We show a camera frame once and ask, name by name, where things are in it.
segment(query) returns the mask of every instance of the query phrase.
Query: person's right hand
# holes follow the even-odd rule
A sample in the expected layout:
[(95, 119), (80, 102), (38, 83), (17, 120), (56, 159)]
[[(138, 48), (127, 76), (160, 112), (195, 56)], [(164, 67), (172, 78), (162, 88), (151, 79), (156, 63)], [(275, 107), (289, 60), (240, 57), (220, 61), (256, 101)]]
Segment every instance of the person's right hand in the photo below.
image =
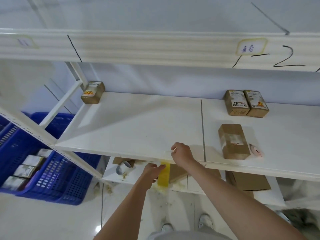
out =
[(195, 161), (188, 145), (176, 142), (171, 147), (171, 150), (173, 150), (171, 156), (176, 165), (182, 167), (185, 170), (187, 165)]

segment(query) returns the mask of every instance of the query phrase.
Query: white tile floor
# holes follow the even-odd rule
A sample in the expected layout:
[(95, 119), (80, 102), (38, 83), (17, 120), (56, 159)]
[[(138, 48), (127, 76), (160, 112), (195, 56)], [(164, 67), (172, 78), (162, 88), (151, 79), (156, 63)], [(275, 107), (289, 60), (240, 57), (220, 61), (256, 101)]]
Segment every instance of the white tile floor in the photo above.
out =
[[(91, 240), (101, 221), (101, 194), (91, 183), (84, 202), (79, 206), (49, 203), (0, 193), (0, 239)], [(131, 189), (127, 184), (105, 185), (104, 223)], [(217, 210), (203, 195), (168, 191), (166, 195), (149, 190), (144, 204), (138, 239), (146, 239), (163, 223), (175, 230), (195, 230), (202, 213), (208, 213), (215, 229), (236, 239)]]

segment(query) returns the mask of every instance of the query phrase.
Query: orange logo on box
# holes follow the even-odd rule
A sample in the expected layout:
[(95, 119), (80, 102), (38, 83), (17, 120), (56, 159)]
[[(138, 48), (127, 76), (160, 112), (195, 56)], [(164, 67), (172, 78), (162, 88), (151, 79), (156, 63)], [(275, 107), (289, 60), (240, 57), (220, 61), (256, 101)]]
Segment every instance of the orange logo on box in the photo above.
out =
[(93, 95), (94, 93), (92, 91), (85, 91), (84, 92), (84, 95), (89, 95), (89, 94)]

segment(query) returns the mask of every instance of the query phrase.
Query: person's left arm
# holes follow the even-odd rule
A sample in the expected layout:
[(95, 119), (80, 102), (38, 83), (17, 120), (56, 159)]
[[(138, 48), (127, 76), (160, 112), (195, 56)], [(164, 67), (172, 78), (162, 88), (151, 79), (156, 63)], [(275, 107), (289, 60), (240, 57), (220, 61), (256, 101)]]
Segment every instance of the person's left arm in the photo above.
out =
[(136, 240), (138, 239), (141, 215), (147, 190), (159, 176), (165, 165), (157, 167), (149, 163), (130, 190), (93, 240)]

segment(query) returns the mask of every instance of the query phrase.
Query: white shoe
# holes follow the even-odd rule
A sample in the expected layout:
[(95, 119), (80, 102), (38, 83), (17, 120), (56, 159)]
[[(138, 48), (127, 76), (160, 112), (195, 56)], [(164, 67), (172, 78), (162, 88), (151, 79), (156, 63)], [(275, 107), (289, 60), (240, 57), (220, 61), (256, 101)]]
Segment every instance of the white shoe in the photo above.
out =
[(212, 220), (208, 214), (202, 214), (199, 219), (199, 229), (201, 229), (203, 226), (207, 226), (210, 228), (214, 228), (214, 225), (212, 224)]
[(173, 230), (174, 228), (172, 227), (172, 225), (170, 223), (167, 223), (162, 226), (161, 232), (172, 232)]

